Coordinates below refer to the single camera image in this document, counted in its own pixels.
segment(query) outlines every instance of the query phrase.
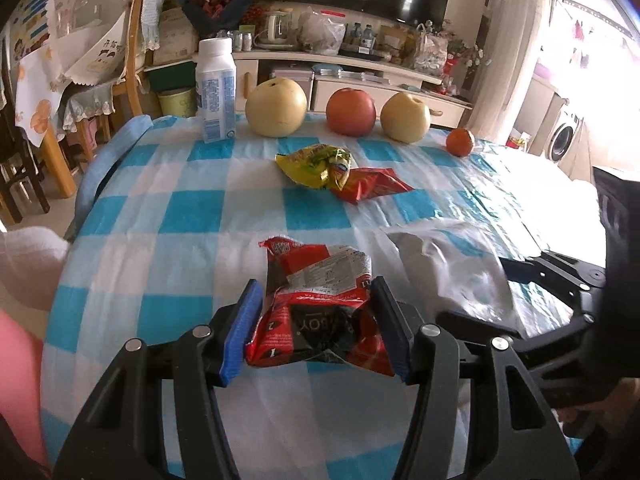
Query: bottle label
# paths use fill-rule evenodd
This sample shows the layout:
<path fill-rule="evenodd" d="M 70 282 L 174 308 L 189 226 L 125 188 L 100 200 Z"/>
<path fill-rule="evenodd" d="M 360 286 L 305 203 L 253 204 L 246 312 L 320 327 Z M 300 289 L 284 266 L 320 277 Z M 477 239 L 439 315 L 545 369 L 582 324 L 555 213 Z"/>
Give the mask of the bottle label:
<path fill-rule="evenodd" d="M 205 142 L 236 135 L 236 74 L 233 70 L 203 73 L 196 79 L 198 115 L 204 120 Z"/>

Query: bottle cap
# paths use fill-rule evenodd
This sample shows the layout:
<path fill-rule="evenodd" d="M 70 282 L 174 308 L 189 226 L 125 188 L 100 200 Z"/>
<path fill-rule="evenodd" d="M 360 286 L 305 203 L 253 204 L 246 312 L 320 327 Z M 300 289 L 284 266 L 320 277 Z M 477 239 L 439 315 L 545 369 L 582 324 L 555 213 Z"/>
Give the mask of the bottle cap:
<path fill-rule="evenodd" d="M 211 38 L 202 40 L 198 45 L 200 58 L 203 56 L 224 56 L 231 54 L 231 38 Z"/>

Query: yellow snack wrapper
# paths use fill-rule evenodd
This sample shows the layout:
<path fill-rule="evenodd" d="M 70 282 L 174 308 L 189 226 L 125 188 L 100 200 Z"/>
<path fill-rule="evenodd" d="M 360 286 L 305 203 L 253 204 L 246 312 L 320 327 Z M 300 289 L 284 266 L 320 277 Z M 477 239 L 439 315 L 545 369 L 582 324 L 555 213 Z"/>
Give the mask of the yellow snack wrapper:
<path fill-rule="evenodd" d="M 314 144 L 290 155 L 276 155 L 276 164 L 296 184 L 312 189 L 342 190 L 349 178 L 351 152 L 329 144 Z"/>

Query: drawer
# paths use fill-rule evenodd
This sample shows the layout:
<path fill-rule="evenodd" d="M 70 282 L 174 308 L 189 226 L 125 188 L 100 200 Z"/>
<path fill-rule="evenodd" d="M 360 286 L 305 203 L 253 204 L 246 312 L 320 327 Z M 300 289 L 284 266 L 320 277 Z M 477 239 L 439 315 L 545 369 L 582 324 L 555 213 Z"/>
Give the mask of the drawer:
<path fill-rule="evenodd" d="M 354 82 L 316 81 L 311 102 L 312 110 L 315 112 L 324 112 L 329 98 L 340 88 L 357 88 L 367 92 L 373 99 L 378 117 L 380 117 L 380 111 L 385 103 L 398 93 L 396 90 L 376 88 L 374 86 L 361 86 Z M 465 111 L 464 107 L 425 94 L 410 93 L 429 107 L 431 111 L 431 124 L 433 126 L 444 126 L 446 128 L 456 128 L 458 126 L 462 113 Z"/>
<path fill-rule="evenodd" d="M 244 112 L 246 98 L 258 84 L 258 60 L 236 60 L 236 112 Z"/>

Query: drawer handle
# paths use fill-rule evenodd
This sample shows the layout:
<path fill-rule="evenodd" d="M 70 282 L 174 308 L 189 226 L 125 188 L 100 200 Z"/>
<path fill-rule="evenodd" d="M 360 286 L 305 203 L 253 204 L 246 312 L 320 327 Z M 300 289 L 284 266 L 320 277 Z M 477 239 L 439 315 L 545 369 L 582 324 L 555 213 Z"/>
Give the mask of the drawer handle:
<path fill-rule="evenodd" d="M 249 97 L 249 92 L 250 92 L 250 84 L 251 84 L 251 72 L 245 72 L 244 73 L 244 85 L 242 85 L 242 97 L 244 97 L 245 99 L 247 99 Z"/>

